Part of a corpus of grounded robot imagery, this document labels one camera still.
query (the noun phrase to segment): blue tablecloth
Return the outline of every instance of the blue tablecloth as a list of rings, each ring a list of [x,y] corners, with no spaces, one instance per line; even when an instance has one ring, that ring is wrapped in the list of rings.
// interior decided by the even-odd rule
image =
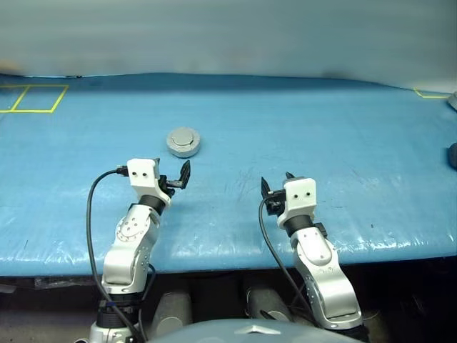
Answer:
[[[330,79],[0,79],[43,83],[69,85],[53,114],[0,114],[0,275],[89,274],[92,181],[134,157],[160,157],[161,173],[176,178],[183,161],[167,152],[166,135],[178,126],[196,129],[202,145],[188,188],[163,215],[151,255],[160,272],[275,267],[258,227],[260,178],[278,189],[285,171],[316,180],[316,221],[343,264],[457,254],[457,171],[446,161],[457,113],[446,100]],[[0,89],[0,107],[14,102],[11,92]],[[48,106],[55,96],[36,88],[21,106]],[[96,190],[100,270],[135,201],[120,176]],[[267,229],[290,266],[288,237],[275,220],[266,218]]]

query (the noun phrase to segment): black cable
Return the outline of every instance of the black cable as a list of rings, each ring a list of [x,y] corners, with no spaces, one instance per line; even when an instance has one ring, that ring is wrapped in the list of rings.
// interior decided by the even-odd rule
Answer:
[[[149,269],[151,269],[151,277],[149,277],[148,284],[146,285],[146,288],[143,292],[143,296],[141,297],[141,306],[143,306],[143,302],[146,300],[149,291],[151,290],[152,284],[154,283],[154,280],[156,278],[156,269],[153,267],[152,264],[148,264]],[[140,307],[138,310],[138,326],[140,328],[140,333],[143,335],[143,338],[145,341],[148,341],[148,335],[144,331],[144,326],[143,326],[143,309]]]
[[[94,197],[94,191],[97,184],[105,177],[111,174],[122,174],[120,169],[110,170],[106,173],[103,173],[97,177],[94,183],[89,190],[89,195],[87,196],[87,209],[86,209],[86,239],[87,239],[87,249],[89,251],[89,261],[91,262],[92,276],[94,277],[95,284],[99,289],[103,298],[110,303],[111,308],[117,314],[119,319],[129,328],[130,332],[135,336],[138,343],[144,343],[145,339],[141,336],[141,333],[135,328],[131,321],[126,317],[126,315],[113,304],[112,298],[106,293],[105,289],[101,285],[99,274],[97,273],[95,256],[94,256],[94,247],[92,245],[92,233],[91,233],[91,212],[92,212],[92,198]]]
[[[287,269],[285,268],[283,262],[279,258],[279,255],[276,253],[275,249],[273,248],[273,245],[271,245],[270,239],[266,233],[265,230],[265,224],[263,223],[263,206],[266,203],[267,200],[269,200],[269,197],[266,197],[262,199],[260,205],[258,206],[258,223],[260,224],[260,229],[262,231],[263,239],[265,239],[266,246],[270,249],[270,253],[273,255],[274,259],[276,260],[276,263],[279,265],[279,269],[284,273],[284,276],[288,280],[288,282],[291,284],[293,290],[296,293],[296,296],[301,300],[303,303],[303,306],[305,307],[306,311],[311,315],[310,318],[303,316],[306,320],[309,322],[313,323],[315,326],[319,327],[319,324],[313,317],[313,312],[311,311],[311,308],[306,301],[305,297],[302,295],[300,292],[300,289],[297,287],[295,281],[292,279],[292,276],[288,273]]]

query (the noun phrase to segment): yellow tape square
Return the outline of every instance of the yellow tape square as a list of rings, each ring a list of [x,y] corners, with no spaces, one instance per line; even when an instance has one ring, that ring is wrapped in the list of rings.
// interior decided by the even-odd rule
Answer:
[[[33,88],[40,87],[50,87],[50,88],[62,88],[59,96],[52,105],[50,109],[18,109],[18,106],[21,104],[22,99],[27,95],[27,92]],[[0,85],[0,89],[17,89],[23,88],[24,90],[18,96],[17,100],[14,102],[13,106],[10,109],[0,109],[0,113],[53,113],[60,101],[62,101],[66,91],[69,88],[68,84],[9,84],[9,85]]]

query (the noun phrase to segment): blue table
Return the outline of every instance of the blue table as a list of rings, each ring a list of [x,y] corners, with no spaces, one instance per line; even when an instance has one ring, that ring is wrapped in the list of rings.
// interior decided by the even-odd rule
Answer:
[[[68,84],[53,114],[0,114],[0,275],[89,274],[84,215],[92,181],[133,157],[161,157],[178,126],[195,128],[188,188],[163,215],[151,261],[160,272],[276,267],[258,227],[260,178],[317,182],[316,221],[343,264],[457,254],[457,171],[446,147],[457,113],[413,91],[330,79],[154,74],[82,79],[2,77],[0,84]],[[59,95],[33,88],[20,108]],[[0,108],[18,94],[0,89]],[[96,190],[93,236],[102,261],[136,201],[127,178]],[[292,264],[285,232],[266,218]]]

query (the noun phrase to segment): black object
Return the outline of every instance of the black object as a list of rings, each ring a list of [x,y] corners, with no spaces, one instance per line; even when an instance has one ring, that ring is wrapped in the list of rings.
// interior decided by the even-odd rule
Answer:
[[[449,164],[457,169],[457,143],[452,144],[448,149],[448,161]]]
[[[353,327],[352,329],[339,330],[337,332],[344,336],[357,339],[361,342],[370,342],[368,329],[364,325],[359,325],[358,327]]]
[[[286,202],[286,191],[271,191],[268,182],[261,178],[261,193],[262,198],[266,199],[266,212],[269,216],[281,216],[284,213],[284,202]]]
[[[305,214],[294,216],[284,222],[284,227],[286,228],[286,232],[289,237],[291,237],[298,230],[313,226],[314,224],[310,216]]]
[[[166,179],[166,175],[161,175],[159,177],[159,187],[169,197],[172,197],[175,192],[173,188],[185,189],[187,186],[187,183],[189,182],[190,177],[191,177],[191,162],[186,161],[186,163],[184,163],[183,166],[181,167],[180,177],[178,180],[169,181]]]
[[[165,208],[165,203],[159,199],[158,197],[154,197],[152,195],[145,194],[141,196],[140,201],[138,202],[140,205],[146,205],[149,207],[152,207],[153,209],[156,210],[156,212],[160,215],[162,215],[162,212],[164,211]]]

